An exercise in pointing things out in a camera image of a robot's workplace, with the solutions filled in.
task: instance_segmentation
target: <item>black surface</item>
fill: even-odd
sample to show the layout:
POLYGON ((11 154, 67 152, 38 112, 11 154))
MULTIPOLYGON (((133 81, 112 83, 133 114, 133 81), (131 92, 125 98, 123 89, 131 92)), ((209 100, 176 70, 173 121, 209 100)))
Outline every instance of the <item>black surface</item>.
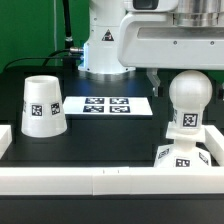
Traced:
MULTIPOLYGON (((9 70, 0 81, 1 123, 12 124, 14 130, 13 143, 0 166, 153 166, 158 145, 168 142, 164 138, 168 116, 172 116, 168 96, 153 97, 144 70, 129 79, 101 82, 59 69, 23 69, 9 70), (68 115, 68 130, 60 136, 40 139, 25 136, 21 133, 24 79, 48 73, 59 78, 63 99, 66 96, 148 97, 154 115, 68 115)), ((167 85, 169 72, 161 74, 167 85)))
MULTIPOLYGON (((132 79, 97 82, 61 68, 15 67, 0 76, 0 123, 13 126, 13 143, 0 166, 79 167, 152 166, 172 120, 168 84, 179 71, 162 70, 164 97, 154 98, 145 71, 132 79), (67 116, 68 131, 45 139, 23 135, 24 79, 50 74, 59 78, 65 96, 148 97, 153 117, 67 116)), ((223 131, 223 101, 216 91, 204 113, 205 124, 223 131)), ((1 196, 0 224, 223 224, 224 195, 141 196, 1 196)))

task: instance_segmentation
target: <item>green background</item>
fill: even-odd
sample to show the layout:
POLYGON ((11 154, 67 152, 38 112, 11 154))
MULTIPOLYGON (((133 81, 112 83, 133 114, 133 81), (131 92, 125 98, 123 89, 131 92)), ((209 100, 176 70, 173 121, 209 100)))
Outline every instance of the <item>green background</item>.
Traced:
MULTIPOLYGON (((63 49, 62 0, 56 2, 57 46, 63 49)), ((82 46, 89 37, 89 0, 70 0, 69 3, 74 45, 82 46)), ((0 0, 0 15, 0 72, 14 59, 46 57, 54 52, 54 0, 0 0)), ((40 65, 42 61, 17 64, 40 65)), ((222 71, 210 71, 209 75, 224 82, 222 71)))

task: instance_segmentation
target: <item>white cup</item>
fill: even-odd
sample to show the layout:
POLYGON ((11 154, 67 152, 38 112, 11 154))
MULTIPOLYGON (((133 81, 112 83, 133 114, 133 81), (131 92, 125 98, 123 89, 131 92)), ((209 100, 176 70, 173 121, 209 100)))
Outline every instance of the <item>white cup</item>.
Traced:
POLYGON ((22 133, 44 138, 66 129, 58 78, 42 75, 25 79, 22 133))

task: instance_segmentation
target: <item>white pawn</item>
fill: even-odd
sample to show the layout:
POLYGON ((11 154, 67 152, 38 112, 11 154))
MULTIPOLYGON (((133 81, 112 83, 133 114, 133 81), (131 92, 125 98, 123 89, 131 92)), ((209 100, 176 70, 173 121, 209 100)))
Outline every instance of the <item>white pawn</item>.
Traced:
POLYGON ((154 166, 211 166, 210 153, 196 147, 196 142, 205 142, 202 118, 212 96, 211 82, 201 72, 185 71, 174 78, 169 94, 174 117, 166 138, 174 139, 174 144, 158 148, 154 166))

